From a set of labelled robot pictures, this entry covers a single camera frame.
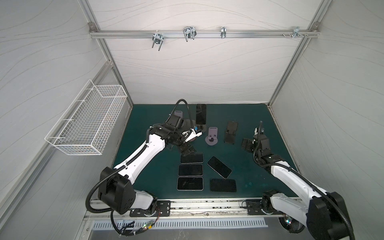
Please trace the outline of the pink-edged phone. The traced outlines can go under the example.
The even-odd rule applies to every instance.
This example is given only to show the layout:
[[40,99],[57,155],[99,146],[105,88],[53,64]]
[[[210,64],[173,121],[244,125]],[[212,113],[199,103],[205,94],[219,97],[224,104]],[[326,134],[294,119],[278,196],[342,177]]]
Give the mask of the pink-edged phone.
[[200,177],[203,176],[203,165],[189,164],[180,165],[178,169],[179,177]]

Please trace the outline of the silver-edged phone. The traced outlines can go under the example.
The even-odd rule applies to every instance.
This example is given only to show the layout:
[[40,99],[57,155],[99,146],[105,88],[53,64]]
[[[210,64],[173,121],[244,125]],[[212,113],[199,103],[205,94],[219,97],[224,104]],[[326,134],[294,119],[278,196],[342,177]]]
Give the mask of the silver-edged phone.
[[215,156],[212,156],[207,164],[224,179],[227,179],[232,173],[232,170]]

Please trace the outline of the white-edged phone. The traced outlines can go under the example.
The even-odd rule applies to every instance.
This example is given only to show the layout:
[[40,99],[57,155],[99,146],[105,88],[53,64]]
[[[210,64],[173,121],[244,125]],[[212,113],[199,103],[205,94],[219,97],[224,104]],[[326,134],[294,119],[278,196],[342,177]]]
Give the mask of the white-edged phone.
[[204,179],[202,177],[179,177],[177,182],[178,191],[202,191]]

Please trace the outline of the dark phone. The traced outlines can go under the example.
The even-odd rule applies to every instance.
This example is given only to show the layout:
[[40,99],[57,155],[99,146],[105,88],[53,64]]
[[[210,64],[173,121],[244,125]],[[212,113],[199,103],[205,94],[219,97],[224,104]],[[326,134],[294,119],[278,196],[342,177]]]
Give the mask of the dark phone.
[[205,125],[207,122],[207,105],[197,104],[196,106],[196,124]]

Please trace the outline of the black phone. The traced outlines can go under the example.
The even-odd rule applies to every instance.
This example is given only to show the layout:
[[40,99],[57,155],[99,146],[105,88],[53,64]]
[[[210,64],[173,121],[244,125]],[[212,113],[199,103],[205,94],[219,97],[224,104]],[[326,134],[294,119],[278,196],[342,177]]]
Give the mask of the black phone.
[[232,179],[211,179],[210,191],[235,193],[237,191],[236,181]]

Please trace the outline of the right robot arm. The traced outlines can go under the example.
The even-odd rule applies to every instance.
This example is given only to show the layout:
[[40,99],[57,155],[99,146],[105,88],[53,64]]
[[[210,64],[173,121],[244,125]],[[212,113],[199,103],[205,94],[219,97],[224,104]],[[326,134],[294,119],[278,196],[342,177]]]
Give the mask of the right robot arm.
[[262,124],[255,129],[251,139],[243,139],[242,148],[253,154],[256,165],[279,179],[298,196],[296,200],[277,190],[265,192],[260,202],[264,214],[282,213],[279,222],[292,234],[307,229],[315,240],[356,238],[344,198],[337,192],[318,187],[281,156],[274,154]]

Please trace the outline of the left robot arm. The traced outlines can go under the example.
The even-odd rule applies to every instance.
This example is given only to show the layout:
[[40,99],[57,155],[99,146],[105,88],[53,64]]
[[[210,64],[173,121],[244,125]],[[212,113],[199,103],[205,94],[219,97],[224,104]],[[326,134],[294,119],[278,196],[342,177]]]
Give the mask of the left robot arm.
[[101,214],[115,211],[120,215],[131,210],[142,210],[148,215],[155,213],[158,199],[145,191],[137,191],[133,185],[150,161],[167,145],[177,146],[185,156],[193,152],[189,142],[202,135],[202,129],[188,121],[185,131],[184,119],[171,114],[165,123],[155,124],[146,131],[146,139],[140,147],[115,168],[106,167],[100,181],[86,197],[87,211]]

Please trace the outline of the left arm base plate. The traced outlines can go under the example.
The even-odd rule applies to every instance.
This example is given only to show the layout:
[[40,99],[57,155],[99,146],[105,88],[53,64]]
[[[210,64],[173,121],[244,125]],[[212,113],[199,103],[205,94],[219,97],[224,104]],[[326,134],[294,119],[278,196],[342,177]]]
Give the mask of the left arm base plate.
[[169,217],[171,211],[170,201],[154,200],[148,209],[132,209],[130,217]]

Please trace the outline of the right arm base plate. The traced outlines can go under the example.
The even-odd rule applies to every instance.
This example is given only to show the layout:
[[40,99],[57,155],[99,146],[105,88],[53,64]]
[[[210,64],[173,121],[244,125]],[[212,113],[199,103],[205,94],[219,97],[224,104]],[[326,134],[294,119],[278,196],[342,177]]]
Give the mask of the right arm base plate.
[[275,210],[269,200],[248,199],[242,202],[241,207],[247,211],[248,215],[283,215],[282,212]]

